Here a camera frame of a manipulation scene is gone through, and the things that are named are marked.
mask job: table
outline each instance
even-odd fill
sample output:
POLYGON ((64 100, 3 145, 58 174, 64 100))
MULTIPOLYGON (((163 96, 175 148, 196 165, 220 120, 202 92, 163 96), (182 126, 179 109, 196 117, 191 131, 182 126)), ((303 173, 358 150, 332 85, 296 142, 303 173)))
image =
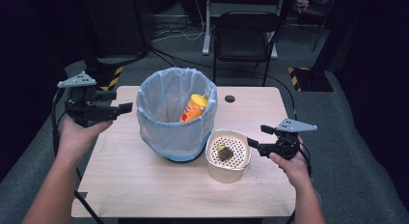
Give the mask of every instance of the table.
MULTIPOLYGON (((205 9, 205 32, 204 32, 204 47, 202 49, 203 55, 208 55, 210 49, 210 17, 220 16, 228 11, 254 11, 254 12, 273 12, 280 15, 281 7, 284 0, 279 0, 277 6, 273 5, 243 5, 243 4, 224 4, 224 3, 211 3, 211 0, 206 0, 205 9)), ((271 39, 274 32, 269 34, 268 38, 271 39)), ((276 44, 273 45, 273 51, 271 52, 271 58, 277 59, 276 44)))
MULTIPOLYGON (((189 163, 174 163, 155 154, 139 135, 136 95, 139 87, 123 86, 112 105, 134 102, 95 143, 79 192, 100 217, 268 217, 290 216, 295 190, 283 170, 252 149, 249 166, 234 183, 215 181, 205 154, 189 163)), ((286 111, 272 87, 218 87, 214 128, 229 128, 261 143, 275 142, 260 125, 276 126, 286 111), (225 96, 235 97, 228 103, 225 96)), ((72 216, 89 217, 74 199, 72 216)))

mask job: white basket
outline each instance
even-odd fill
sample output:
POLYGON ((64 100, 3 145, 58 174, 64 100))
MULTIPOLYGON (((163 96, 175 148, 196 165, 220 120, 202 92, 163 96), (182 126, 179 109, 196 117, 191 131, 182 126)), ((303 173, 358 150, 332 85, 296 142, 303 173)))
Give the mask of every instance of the white basket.
POLYGON ((236 182, 243 176, 251 155, 245 134, 229 129, 216 129, 208 138, 205 148, 208 173, 218 182, 236 182), (225 161, 219 159, 217 151, 222 145, 233 151, 233 156, 225 161))

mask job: white trash bag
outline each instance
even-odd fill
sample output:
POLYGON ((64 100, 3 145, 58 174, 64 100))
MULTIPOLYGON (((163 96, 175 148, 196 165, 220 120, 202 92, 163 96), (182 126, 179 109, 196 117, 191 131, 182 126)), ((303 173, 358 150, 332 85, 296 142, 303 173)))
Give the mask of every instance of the white trash bag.
POLYGON ((198 157, 213 130, 217 111, 216 85, 194 69, 170 68, 148 77, 136 99, 140 134, 157 154, 176 162, 198 157), (192 94, 204 95, 204 113, 190 122, 179 119, 192 94))

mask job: sponge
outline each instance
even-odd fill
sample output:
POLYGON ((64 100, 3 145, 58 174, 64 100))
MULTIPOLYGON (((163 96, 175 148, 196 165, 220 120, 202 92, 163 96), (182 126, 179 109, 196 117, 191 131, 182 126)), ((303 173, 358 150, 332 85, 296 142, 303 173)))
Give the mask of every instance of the sponge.
POLYGON ((234 155, 233 151, 229 149, 226 145, 219 146, 217 148, 217 153, 219 155, 219 159, 222 162, 230 159, 234 155))

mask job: table leg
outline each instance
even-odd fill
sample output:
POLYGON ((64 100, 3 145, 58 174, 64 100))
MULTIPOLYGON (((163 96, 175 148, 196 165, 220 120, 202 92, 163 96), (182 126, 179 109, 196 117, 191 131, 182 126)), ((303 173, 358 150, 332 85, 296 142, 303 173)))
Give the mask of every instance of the table leg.
POLYGON ((205 33, 203 55, 208 55, 210 49, 210 0, 205 3, 205 33))
POLYGON ((276 44, 274 44, 273 45, 273 51, 271 52, 271 59, 276 60, 277 58, 279 58, 279 55, 277 53, 276 44))

